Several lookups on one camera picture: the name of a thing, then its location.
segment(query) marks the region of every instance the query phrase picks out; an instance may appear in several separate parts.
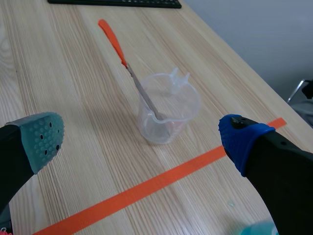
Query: wooden table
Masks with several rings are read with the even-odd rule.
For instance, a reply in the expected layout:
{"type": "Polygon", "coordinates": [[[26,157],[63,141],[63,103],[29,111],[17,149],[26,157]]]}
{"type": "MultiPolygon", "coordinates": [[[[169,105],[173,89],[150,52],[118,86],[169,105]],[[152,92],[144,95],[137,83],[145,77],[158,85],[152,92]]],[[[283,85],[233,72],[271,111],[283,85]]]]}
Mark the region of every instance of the wooden table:
{"type": "MultiPolygon", "coordinates": [[[[0,1],[0,124],[43,111],[63,117],[64,143],[10,203],[15,235],[219,146],[217,125],[228,113],[265,123],[283,117],[279,132],[313,151],[313,130],[185,4],[170,10],[0,1]],[[202,109],[172,143],[151,145],[139,134],[138,94],[97,26],[101,18],[139,79],[175,66],[191,72],[202,109]]],[[[222,158],[77,234],[226,235],[267,217],[253,186],[222,158]]]]}

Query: orange tape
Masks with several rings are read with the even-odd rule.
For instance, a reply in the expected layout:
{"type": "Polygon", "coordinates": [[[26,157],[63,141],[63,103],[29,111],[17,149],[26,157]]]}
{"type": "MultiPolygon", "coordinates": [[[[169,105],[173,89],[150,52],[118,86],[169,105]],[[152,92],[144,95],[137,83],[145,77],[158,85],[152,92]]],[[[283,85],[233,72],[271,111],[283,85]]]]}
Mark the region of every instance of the orange tape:
{"type": "MultiPolygon", "coordinates": [[[[279,118],[268,124],[276,129],[286,125],[286,122],[279,118]]],[[[198,157],[195,157],[181,165],[178,165],[150,180],[136,185],[124,192],[119,193],[107,200],[104,200],[92,207],[89,207],[77,214],[61,220],[34,235],[71,235],[97,221],[149,196],[150,194],[174,183],[177,180],[213,163],[225,156],[224,148],[219,146],[198,157]]]]}

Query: blue gripper pad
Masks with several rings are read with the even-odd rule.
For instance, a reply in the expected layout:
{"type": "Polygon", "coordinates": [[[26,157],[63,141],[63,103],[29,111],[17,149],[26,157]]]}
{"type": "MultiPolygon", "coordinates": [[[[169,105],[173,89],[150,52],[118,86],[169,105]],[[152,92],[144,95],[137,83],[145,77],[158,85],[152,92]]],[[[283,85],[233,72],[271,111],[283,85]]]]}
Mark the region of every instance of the blue gripper pad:
{"type": "Polygon", "coordinates": [[[20,128],[22,144],[34,174],[46,166],[61,148],[64,123],[56,113],[34,114],[6,125],[20,128]]]}
{"type": "Polygon", "coordinates": [[[236,126],[236,124],[232,124],[232,120],[236,117],[241,116],[236,114],[224,116],[220,120],[219,131],[225,152],[234,162],[241,175],[245,176],[246,162],[255,141],[261,135],[270,131],[275,131],[275,128],[254,121],[255,124],[243,126],[242,128],[235,128],[234,126],[236,126]]]}

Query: clear plastic measuring cup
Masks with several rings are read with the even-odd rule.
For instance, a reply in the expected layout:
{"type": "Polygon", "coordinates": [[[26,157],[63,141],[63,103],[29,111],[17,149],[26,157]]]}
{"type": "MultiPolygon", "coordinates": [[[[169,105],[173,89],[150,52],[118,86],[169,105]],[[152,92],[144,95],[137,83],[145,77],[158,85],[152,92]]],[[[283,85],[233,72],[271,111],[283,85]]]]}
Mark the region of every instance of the clear plastic measuring cup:
{"type": "Polygon", "coordinates": [[[172,73],[153,74],[141,81],[147,95],[163,117],[158,120],[140,95],[137,125],[145,139],[153,143],[169,143],[200,110],[197,90],[188,83],[189,73],[178,77],[172,73]]]}

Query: keyboard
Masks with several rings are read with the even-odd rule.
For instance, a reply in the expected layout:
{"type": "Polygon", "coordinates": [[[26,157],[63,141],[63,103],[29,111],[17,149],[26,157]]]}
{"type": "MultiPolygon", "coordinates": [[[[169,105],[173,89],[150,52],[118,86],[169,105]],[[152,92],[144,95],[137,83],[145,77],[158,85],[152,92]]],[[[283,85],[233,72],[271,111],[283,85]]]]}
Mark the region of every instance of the keyboard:
{"type": "Polygon", "coordinates": [[[178,0],[48,0],[54,4],[181,8],[178,0]]]}

